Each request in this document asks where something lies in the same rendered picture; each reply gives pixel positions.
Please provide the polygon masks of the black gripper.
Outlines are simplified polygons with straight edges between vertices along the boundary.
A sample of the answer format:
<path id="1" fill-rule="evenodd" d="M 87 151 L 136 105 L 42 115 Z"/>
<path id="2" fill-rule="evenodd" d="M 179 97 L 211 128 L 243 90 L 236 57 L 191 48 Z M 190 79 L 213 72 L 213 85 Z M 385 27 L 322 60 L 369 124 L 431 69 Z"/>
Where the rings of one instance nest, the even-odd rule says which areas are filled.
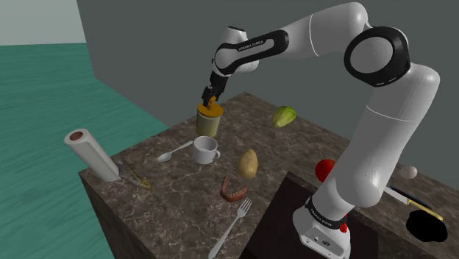
<path id="1" fill-rule="evenodd" d="M 202 104 L 204 107 L 208 106 L 210 99 L 213 97 L 213 94 L 218 101 L 219 96 L 224 92 L 224 89 L 227 84 L 228 77 L 221 76 L 216 72 L 212 72 L 210 75 L 210 85 L 204 88 L 202 94 Z"/>

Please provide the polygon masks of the olive jar with orange lid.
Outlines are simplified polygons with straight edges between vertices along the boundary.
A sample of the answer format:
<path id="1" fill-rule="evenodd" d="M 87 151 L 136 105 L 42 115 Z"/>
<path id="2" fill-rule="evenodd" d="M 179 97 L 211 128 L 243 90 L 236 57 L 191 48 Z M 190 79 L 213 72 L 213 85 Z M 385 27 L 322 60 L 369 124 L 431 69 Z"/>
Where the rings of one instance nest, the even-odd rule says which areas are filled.
<path id="1" fill-rule="evenodd" d="M 218 132 L 218 126 L 223 115 L 223 108 L 216 103 L 216 97 L 212 97 L 205 107 L 202 103 L 197 106 L 196 134 L 214 138 Z"/>

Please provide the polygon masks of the white mug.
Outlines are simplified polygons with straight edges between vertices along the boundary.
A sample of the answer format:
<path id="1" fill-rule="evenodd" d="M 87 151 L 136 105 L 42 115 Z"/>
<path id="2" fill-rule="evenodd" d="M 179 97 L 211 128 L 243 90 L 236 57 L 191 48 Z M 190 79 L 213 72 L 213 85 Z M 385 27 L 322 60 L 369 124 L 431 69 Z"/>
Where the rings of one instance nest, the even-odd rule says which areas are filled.
<path id="1" fill-rule="evenodd" d="M 195 162 L 207 165 L 221 157 L 218 143 L 209 136 L 199 136 L 193 142 L 193 159 Z"/>

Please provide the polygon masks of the green striped squash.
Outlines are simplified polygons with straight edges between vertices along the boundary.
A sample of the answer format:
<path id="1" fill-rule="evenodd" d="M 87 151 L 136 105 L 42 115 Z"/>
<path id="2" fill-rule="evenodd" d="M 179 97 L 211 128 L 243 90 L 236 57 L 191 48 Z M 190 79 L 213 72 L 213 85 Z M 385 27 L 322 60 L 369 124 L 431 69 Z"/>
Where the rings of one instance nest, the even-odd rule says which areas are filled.
<path id="1" fill-rule="evenodd" d="M 273 114 L 272 126 L 275 128 L 284 127 L 296 118 L 296 111 L 290 106 L 281 106 Z"/>

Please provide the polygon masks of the silver spoon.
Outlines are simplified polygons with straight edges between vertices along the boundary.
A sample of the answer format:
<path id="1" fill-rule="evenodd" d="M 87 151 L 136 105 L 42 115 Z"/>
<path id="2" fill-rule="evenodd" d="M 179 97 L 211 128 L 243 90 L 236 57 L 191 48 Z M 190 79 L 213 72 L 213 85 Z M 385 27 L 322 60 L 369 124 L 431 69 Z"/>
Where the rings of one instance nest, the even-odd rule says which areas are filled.
<path id="1" fill-rule="evenodd" d="M 187 143 L 184 143 L 183 145 L 177 147 L 176 149 L 171 150 L 170 152 L 166 152 L 161 154 L 158 158 L 157 161 L 160 163 L 166 162 L 171 159 L 171 156 L 174 152 L 184 149 L 185 147 L 190 146 L 193 143 L 193 141 L 188 141 Z"/>

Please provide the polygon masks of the brown potato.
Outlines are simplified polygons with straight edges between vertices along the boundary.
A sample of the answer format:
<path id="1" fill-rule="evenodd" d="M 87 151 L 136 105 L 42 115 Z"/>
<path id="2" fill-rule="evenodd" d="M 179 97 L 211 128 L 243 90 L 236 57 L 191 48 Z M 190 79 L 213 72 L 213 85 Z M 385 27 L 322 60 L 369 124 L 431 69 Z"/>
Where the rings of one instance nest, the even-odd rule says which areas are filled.
<path id="1" fill-rule="evenodd" d="M 252 179 L 258 168 L 257 155 L 253 149 L 247 149 L 237 160 L 236 171 L 240 177 Z"/>

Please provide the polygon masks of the pink dentures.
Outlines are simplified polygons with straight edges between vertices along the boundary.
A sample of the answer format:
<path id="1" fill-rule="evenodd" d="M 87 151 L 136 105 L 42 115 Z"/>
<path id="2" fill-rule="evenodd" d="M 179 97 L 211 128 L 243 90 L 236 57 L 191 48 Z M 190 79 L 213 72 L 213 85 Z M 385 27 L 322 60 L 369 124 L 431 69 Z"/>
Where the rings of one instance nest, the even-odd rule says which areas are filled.
<path id="1" fill-rule="evenodd" d="M 229 182 L 230 178 L 228 176 L 225 176 L 221 184 L 220 196 L 227 202 L 235 202 L 244 198 L 248 191 L 248 188 L 246 186 L 242 186 L 236 191 L 228 192 L 227 187 L 229 185 Z"/>

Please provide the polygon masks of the grey yellow fish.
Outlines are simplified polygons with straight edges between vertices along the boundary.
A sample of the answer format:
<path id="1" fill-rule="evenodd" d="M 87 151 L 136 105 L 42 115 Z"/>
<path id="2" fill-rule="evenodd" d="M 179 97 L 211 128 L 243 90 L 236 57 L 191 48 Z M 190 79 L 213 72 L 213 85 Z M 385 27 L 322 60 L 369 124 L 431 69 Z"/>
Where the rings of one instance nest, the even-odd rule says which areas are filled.
<path id="1" fill-rule="evenodd" d="M 149 181 L 137 173 L 134 168 L 128 164 L 128 162 L 125 160 L 116 160 L 115 164 L 118 166 L 118 175 L 121 179 L 126 180 L 139 188 L 144 188 L 146 190 L 152 189 Z"/>

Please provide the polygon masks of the white paper towel roll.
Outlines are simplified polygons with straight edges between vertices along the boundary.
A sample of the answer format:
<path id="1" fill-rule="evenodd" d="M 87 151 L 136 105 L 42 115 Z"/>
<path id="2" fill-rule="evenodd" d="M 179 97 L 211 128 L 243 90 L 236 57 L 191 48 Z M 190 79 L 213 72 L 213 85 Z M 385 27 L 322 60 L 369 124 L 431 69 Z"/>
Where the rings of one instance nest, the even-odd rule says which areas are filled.
<path id="1" fill-rule="evenodd" d="M 68 133 L 64 142 L 104 182 L 121 179 L 117 165 L 87 129 L 76 129 Z"/>

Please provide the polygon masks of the red tomato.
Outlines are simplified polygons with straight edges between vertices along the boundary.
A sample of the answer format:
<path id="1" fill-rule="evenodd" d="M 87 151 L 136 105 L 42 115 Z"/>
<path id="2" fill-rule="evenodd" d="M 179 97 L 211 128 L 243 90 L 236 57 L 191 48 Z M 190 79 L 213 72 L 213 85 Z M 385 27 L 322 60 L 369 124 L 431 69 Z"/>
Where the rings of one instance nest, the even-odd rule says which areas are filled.
<path id="1" fill-rule="evenodd" d="M 324 182 L 327 176 L 329 175 L 329 173 L 332 171 L 332 168 L 334 167 L 334 165 L 335 165 L 335 161 L 331 159 L 323 159 L 319 161 L 315 167 L 315 174 L 316 174 L 317 179 L 320 182 Z"/>

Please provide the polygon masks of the silver fork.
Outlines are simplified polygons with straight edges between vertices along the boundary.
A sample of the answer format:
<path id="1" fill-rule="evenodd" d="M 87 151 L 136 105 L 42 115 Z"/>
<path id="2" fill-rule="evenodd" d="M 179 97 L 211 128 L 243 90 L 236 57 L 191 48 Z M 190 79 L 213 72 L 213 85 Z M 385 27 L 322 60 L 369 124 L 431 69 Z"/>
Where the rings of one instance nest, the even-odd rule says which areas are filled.
<path id="1" fill-rule="evenodd" d="M 219 238 L 219 240 L 216 242 L 216 244 L 213 246 L 213 248 L 210 250 L 207 259 L 214 259 L 214 257 L 218 254 L 219 250 L 223 246 L 224 242 L 227 239 L 227 236 L 231 232 L 232 228 L 234 227 L 235 223 L 240 219 L 243 218 L 247 212 L 249 211 L 250 207 L 252 205 L 252 200 L 249 198 L 246 198 L 241 206 L 237 210 L 237 215 L 231 225 L 227 228 L 227 230 L 224 232 L 224 234 Z"/>

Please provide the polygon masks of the dark robot stand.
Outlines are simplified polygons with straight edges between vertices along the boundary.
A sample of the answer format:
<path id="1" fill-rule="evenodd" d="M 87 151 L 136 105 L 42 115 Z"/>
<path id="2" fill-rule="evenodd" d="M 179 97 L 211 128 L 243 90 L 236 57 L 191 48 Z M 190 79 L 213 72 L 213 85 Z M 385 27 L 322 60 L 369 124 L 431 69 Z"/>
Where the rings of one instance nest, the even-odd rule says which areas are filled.
<path id="1" fill-rule="evenodd" d="M 293 225 L 293 212 L 306 203 L 317 187 L 288 172 L 239 259 L 326 259 L 301 244 Z M 364 224 L 366 217 L 348 214 L 350 259 L 379 259 L 378 233 Z"/>

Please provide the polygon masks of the pale egg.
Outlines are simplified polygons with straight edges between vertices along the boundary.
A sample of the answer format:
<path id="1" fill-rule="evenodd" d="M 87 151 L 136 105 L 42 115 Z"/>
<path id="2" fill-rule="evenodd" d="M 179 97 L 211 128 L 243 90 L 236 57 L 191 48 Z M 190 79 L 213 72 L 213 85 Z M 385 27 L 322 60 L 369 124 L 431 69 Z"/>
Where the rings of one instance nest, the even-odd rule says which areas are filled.
<path id="1" fill-rule="evenodd" d="M 418 170 L 414 166 L 404 166 L 399 170 L 399 175 L 407 180 L 415 178 L 418 174 Z"/>

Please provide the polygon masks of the black round object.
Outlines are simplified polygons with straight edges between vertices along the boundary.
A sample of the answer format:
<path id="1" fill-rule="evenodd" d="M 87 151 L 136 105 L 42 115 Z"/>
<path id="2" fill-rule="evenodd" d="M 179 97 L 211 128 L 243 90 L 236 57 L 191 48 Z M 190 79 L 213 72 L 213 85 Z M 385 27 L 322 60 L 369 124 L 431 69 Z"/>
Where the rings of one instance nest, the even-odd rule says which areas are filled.
<path id="1" fill-rule="evenodd" d="M 424 210 L 410 212 L 406 221 L 408 232 L 422 242 L 444 242 L 448 238 L 445 223 Z"/>

